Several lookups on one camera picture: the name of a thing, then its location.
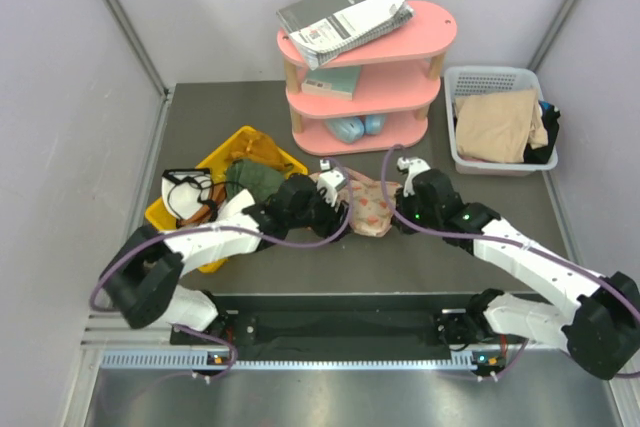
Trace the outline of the floral mesh laundry bag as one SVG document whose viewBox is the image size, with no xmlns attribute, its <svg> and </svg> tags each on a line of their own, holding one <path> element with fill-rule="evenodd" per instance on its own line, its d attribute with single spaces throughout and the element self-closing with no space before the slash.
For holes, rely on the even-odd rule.
<svg viewBox="0 0 640 427">
<path fill-rule="evenodd" d="M 383 237 L 392 227 L 393 214 L 383 198 L 382 187 L 385 187 L 391 203 L 395 204 L 393 195 L 401 184 L 392 181 L 382 183 L 350 168 L 345 171 L 354 194 L 354 212 L 349 223 L 351 230 L 361 236 Z"/>
</svg>

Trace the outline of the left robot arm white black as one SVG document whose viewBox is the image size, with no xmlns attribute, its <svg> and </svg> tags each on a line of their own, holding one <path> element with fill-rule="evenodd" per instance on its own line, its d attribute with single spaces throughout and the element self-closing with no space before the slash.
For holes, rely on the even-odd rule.
<svg viewBox="0 0 640 427">
<path fill-rule="evenodd" d="M 292 230 L 312 230 L 320 245 L 340 239 L 350 210 L 339 192 L 348 184 L 340 169 L 316 179 L 294 174 L 266 201 L 225 219 L 164 232 L 140 227 L 105 269 L 98 287 L 132 329 L 161 321 L 216 343 L 226 334 L 225 317 L 211 295 L 181 287 L 180 279 L 219 260 L 285 246 Z"/>
</svg>

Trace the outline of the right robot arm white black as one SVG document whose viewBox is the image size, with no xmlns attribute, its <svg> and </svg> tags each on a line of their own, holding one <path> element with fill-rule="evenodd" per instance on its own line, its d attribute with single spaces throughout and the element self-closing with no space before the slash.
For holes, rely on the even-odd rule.
<svg viewBox="0 0 640 427">
<path fill-rule="evenodd" d="M 543 298 L 528 301 L 499 289 L 473 296 L 465 311 L 474 340 L 514 335 L 563 351 L 599 379 L 621 375 L 639 350 L 639 288 L 632 278 L 604 276 L 558 256 L 495 210 L 464 202 L 449 177 L 422 159 L 402 158 L 398 169 L 406 177 L 394 196 L 400 230 L 439 237 Z"/>
</svg>

